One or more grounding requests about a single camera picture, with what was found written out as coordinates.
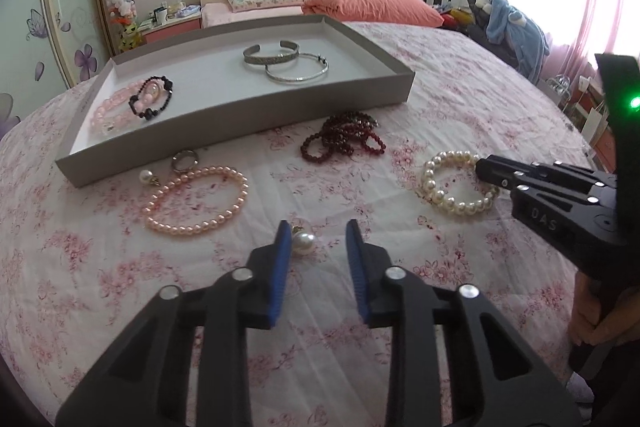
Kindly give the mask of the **right hand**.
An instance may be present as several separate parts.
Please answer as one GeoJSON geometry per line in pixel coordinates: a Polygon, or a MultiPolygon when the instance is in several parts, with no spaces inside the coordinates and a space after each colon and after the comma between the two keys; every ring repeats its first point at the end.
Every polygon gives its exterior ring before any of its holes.
{"type": "Polygon", "coordinates": [[[575,275],[573,308],[567,332],[576,347],[597,346],[607,343],[612,336],[605,326],[600,326],[601,303],[590,289],[591,280],[578,271],[575,275]]]}

